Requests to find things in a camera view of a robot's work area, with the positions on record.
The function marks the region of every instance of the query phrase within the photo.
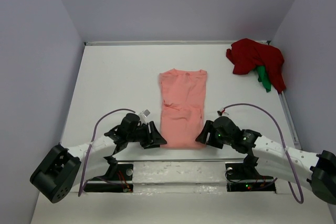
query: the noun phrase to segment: red cloth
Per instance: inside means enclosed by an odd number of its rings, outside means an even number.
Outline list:
[[[241,39],[231,47],[226,51],[226,57],[235,65],[234,74],[248,74],[257,66],[265,66],[268,78],[278,93],[286,89],[281,75],[285,60],[278,48],[250,39]]]

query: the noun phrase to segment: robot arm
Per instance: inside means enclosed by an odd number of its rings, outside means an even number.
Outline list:
[[[240,130],[226,116],[214,122],[206,121],[196,141],[216,148],[230,145],[247,154],[244,165],[259,175],[273,176],[296,183],[290,166],[289,154],[301,186],[312,191],[321,200],[336,205],[336,156],[328,151],[309,153],[283,146],[252,130]]]
[[[30,177],[30,182],[52,203],[61,201],[71,188],[96,176],[114,174],[118,162],[112,156],[125,149],[130,142],[139,142],[144,149],[157,148],[166,140],[156,129],[154,122],[145,123],[140,115],[128,113],[121,124],[94,142],[75,147],[54,146]],[[92,145],[89,159],[86,156]]]

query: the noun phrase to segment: cable connector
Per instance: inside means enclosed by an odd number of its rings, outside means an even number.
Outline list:
[[[140,117],[141,123],[146,123],[146,118],[151,114],[149,110],[142,111],[138,116]]]
[[[218,116],[222,116],[224,112],[225,112],[225,110],[224,110],[224,108],[222,107],[222,108],[220,108],[220,109],[217,111],[217,114],[218,114]]]

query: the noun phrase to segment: light purple wall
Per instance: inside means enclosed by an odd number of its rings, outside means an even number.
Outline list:
[[[335,42],[335,0],[295,0],[272,41],[285,57],[286,98],[306,151],[336,153]]]
[[[294,0],[62,0],[85,41],[271,39]]]
[[[82,51],[61,0],[0,0],[0,223],[30,223],[29,177],[61,136]]]

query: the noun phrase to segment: pink t-shirt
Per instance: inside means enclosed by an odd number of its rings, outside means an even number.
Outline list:
[[[195,139],[203,128],[207,72],[172,69],[160,74],[163,148],[199,149]]]

